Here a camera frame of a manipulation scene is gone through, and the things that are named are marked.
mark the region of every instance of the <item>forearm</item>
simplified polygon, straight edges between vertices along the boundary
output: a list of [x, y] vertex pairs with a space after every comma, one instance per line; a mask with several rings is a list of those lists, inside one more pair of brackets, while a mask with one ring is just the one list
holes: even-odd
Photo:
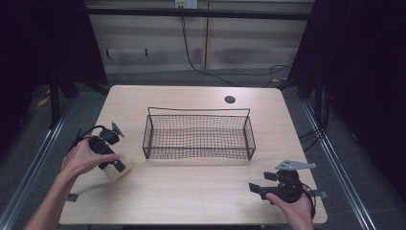
[[24, 229], [57, 229], [64, 203], [76, 179], [71, 173], [61, 172]]

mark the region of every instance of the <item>power outlet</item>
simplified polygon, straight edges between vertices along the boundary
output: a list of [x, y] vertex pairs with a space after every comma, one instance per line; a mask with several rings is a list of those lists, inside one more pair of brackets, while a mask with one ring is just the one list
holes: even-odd
[[186, 8], [186, 0], [175, 0], [175, 8], [176, 9], [185, 9]]
[[186, 0], [186, 9], [197, 9], [197, 0]]

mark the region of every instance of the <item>light wood table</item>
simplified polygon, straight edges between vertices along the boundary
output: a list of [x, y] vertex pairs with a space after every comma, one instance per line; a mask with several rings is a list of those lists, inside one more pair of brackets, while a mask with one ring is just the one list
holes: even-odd
[[[226, 103], [233, 96], [235, 103]], [[146, 160], [142, 150], [147, 108], [250, 108], [257, 150], [252, 160], [187, 158]], [[133, 163], [110, 182], [96, 168], [82, 175], [67, 201], [62, 224], [272, 224], [286, 222], [275, 205], [249, 191], [248, 183], [277, 186], [263, 172], [276, 172], [284, 159], [306, 162], [281, 91], [278, 89], [182, 86], [114, 86], [97, 125], [115, 121], [125, 135], [111, 149]], [[303, 183], [317, 189], [310, 170]], [[327, 214], [317, 200], [315, 223]]]

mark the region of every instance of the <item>wire basket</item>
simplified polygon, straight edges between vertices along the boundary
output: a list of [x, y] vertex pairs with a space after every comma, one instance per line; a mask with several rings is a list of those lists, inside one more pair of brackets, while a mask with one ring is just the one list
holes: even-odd
[[146, 159], [226, 157], [251, 160], [256, 145], [249, 113], [248, 108], [149, 107], [143, 143]]

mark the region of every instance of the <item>black round hole cover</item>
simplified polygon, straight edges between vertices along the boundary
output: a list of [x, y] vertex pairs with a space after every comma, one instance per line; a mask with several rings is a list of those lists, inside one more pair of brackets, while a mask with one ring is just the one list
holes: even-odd
[[227, 96], [227, 97], [224, 99], [224, 101], [226, 101], [226, 103], [228, 103], [228, 104], [233, 104], [233, 103], [236, 102], [236, 98], [233, 97], [233, 96]]

